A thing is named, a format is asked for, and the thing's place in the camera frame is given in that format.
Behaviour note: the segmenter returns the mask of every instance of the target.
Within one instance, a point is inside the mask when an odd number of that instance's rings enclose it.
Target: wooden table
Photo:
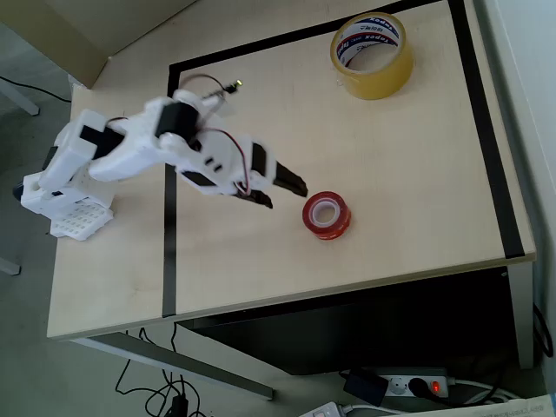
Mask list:
[[[403,22],[415,65],[401,91],[362,101],[338,84],[328,48],[347,17],[376,8]],[[96,235],[58,241],[48,336],[118,348],[126,336],[111,333],[162,320],[507,265],[520,362],[532,366],[535,247],[486,59],[471,1],[188,7],[77,89],[72,114],[136,113],[189,73],[240,78],[230,131],[261,138],[310,194],[342,195],[350,229],[322,242],[285,190],[268,191],[268,210],[154,167],[120,184]]]

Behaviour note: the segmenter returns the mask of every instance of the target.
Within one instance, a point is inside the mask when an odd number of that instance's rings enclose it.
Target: table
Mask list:
[[[415,67],[401,91],[365,102],[338,85],[328,47],[347,17],[376,8],[404,23]],[[260,137],[310,194],[342,195],[352,225],[321,242],[296,195],[269,190],[268,210],[154,167],[119,185],[106,228],[58,241],[48,336],[269,397],[117,332],[508,266],[520,364],[532,366],[535,247],[486,59],[467,0],[193,4],[114,56],[93,90],[76,89],[72,115],[133,114],[192,72],[241,78],[230,131]]]

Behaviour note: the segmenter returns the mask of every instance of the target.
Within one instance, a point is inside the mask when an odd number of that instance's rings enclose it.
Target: robotic arm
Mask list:
[[[234,92],[238,84],[226,88]],[[50,233],[85,240],[109,221],[117,180],[167,163],[206,195],[232,195],[272,208],[270,185],[307,196],[305,182],[249,135],[232,136],[213,109],[223,91],[201,99],[179,89],[129,118],[84,110],[58,134],[43,171],[14,188],[21,204],[52,220]]]

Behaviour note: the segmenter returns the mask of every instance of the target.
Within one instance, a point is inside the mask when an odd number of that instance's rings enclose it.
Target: tape label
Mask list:
[[[382,17],[365,17],[347,27],[340,35],[336,47],[338,61],[345,67],[361,50],[384,43],[397,47],[400,43],[399,29]]]

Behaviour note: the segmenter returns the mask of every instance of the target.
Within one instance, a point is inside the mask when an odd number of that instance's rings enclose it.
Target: clear tape roll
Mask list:
[[[378,43],[397,48],[382,68],[357,71],[348,67],[361,50]],[[347,92],[366,100],[391,96],[407,82],[414,66],[403,25],[394,16],[379,12],[364,13],[345,23],[334,35],[330,57]]]

